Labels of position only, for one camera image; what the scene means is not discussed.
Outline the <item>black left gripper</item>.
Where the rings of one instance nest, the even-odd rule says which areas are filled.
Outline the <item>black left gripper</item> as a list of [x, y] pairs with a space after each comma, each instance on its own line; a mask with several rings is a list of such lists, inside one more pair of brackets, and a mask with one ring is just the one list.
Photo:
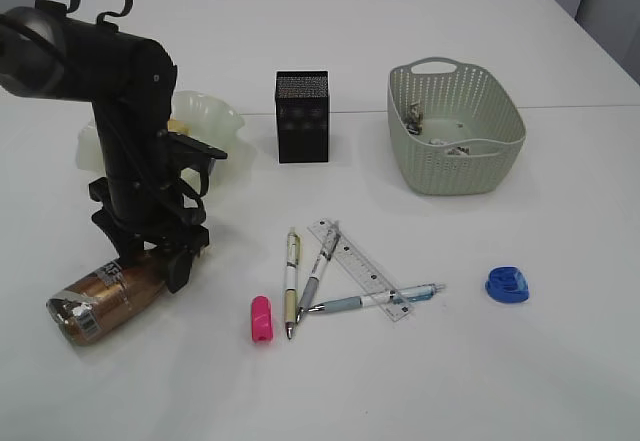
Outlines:
[[190, 279], [194, 256], [210, 243], [209, 231], [202, 225], [187, 226], [163, 211], [151, 221], [126, 221], [118, 217], [106, 178], [89, 184], [89, 197], [102, 207], [91, 220], [111, 241], [120, 257], [133, 257], [150, 243], [162, 251], [162, 274], [168, 291], [180, 291]]

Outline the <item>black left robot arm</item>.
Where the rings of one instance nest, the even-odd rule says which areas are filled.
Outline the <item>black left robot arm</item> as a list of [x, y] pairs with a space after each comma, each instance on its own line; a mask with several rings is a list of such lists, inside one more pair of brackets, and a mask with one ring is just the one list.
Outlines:
[[225, 151], [169, 130], [177, 67], [156, 41], [42, 2], [1, 16], [1, 86], [24, 98], [91, 104], [105, 174], [89, 186], [93, 222], [132, 260], [145, 243], [166, 256], [172, 293], [209, 244], [202, 201]]

